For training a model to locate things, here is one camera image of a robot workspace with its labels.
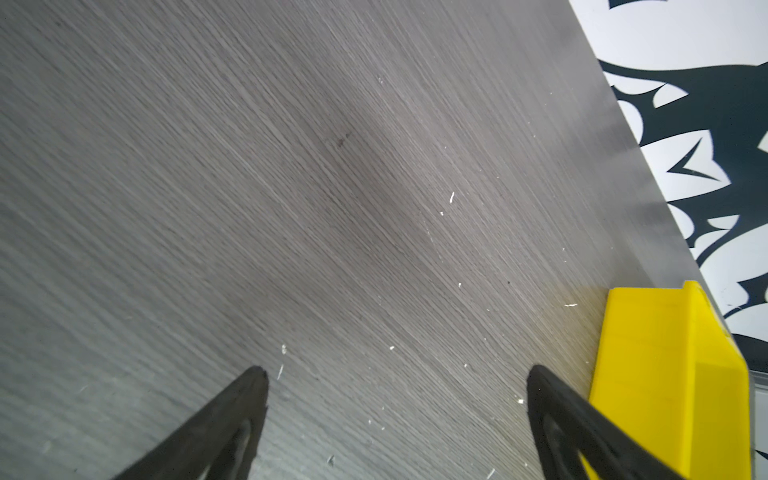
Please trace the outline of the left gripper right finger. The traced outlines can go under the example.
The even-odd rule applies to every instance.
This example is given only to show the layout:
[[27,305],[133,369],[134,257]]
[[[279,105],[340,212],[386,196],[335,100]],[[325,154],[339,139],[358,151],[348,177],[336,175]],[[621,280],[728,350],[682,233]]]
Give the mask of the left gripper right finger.
[[544,365],[526,381],[528,418],[547,479],[678,479]]

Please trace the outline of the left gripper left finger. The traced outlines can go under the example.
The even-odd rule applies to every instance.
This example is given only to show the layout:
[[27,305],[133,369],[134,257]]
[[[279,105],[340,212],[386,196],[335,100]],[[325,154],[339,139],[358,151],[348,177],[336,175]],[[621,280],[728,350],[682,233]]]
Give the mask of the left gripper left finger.
[[246,479],[268,411],[269,378],[246,369],[118,479]]

